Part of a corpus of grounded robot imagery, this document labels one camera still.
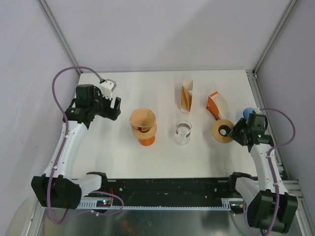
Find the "brown paper coffee filter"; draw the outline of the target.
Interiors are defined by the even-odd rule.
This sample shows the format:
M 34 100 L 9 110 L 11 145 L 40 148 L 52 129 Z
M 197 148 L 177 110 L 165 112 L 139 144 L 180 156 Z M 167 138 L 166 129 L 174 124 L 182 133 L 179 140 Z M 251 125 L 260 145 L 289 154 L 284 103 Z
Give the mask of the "brown paper coffee filter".
M 131 113 L 129 122 L 134 129 L 150 129 L 156 122 L 156 116 L 153 111 L 148 108 L 136 109 Z

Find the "blue glass dripper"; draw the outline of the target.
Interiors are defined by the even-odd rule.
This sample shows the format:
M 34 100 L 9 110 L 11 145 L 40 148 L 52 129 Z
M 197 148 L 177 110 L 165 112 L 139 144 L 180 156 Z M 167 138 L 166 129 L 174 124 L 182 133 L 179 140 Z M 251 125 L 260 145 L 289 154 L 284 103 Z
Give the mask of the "blue glass dripper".
M 255 111 L 255 108 L 251 108 L 251 107 L 245 108 L 243 110 L 243 117 L 244 117 L 244 119 L 248 120 L 250 114 L 252 114 L 254 111 Z

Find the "orange glass beaker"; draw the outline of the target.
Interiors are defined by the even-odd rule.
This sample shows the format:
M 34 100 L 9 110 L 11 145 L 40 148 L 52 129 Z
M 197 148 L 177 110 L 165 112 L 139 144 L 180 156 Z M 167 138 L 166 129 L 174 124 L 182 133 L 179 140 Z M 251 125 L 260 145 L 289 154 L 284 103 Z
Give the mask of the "orange glass beaker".
M 148 147 L 148 146 L 152 145 L 155 142 L 155 139 L 156 139 L 155 136 L 152 136 L 152 137 L 150 137 L 148 139 L 140 139 L 140 138 L 138 138 L 138 141 L 139 141 L 139 143 L 141 145 Z

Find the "clear glass dripper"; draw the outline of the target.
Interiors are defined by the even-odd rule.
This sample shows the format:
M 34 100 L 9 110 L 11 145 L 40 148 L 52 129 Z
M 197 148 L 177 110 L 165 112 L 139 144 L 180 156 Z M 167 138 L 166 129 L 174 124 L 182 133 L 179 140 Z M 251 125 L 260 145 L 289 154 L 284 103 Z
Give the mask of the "clear glass dripper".
M 189 121 L 181 120 L 176 124 L 174 142 L 177 145 L 185 146 L 190 142 L 192 125 Z

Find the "pink glass dripper cone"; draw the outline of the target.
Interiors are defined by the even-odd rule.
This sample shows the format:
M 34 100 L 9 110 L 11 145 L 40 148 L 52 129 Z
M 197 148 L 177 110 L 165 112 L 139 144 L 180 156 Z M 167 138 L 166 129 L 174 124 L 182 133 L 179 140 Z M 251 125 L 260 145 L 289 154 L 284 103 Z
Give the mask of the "pink glass dripper cone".
M 156 120 L 153 118 L 138 118 L 138 119 L 131 119 L 130 125 L 133 129 L 141 133 L 146 133 L 152 129 L 155 122 Z

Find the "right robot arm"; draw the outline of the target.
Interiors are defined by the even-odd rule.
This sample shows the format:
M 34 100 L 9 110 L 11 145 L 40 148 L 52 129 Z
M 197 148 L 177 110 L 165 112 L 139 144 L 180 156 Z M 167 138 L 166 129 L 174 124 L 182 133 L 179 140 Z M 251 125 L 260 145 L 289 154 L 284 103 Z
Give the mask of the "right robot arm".
M 234 181 L 227 185 L 230 196 L 242 196 L 248 226 L 260 229 L 266 236 L 271 232 L 288 233 L 298 208 L 297 198 L 289 194 L 277 168 L 275 150 L 280 145 L 266 134 L 267 128 L 266 115 L 249 111 L 229 131 L 229 137 L 247 147 L 255 164 L 258 184 L 250 175 L 234 172 Z

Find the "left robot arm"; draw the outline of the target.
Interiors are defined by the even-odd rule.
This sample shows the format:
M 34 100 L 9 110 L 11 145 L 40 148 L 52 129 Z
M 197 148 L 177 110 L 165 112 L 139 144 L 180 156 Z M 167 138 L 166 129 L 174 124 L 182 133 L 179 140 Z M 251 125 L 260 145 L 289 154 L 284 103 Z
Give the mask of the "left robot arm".
M 97 196 L 108 193 L 107 176 L 88 172 L 74 179 L 74 162 L 90 124 L 96 116 L 115 121 L 120 115 L 121 99 L 112 98 L 116 83 L 107 80 L 98 86 L 82 84 L 66 109 L 62 132 L 54 155 L 41 176 L 34 176 L 31 187 L 43 207 L 76 209 L 81 199 L 92 192 Z

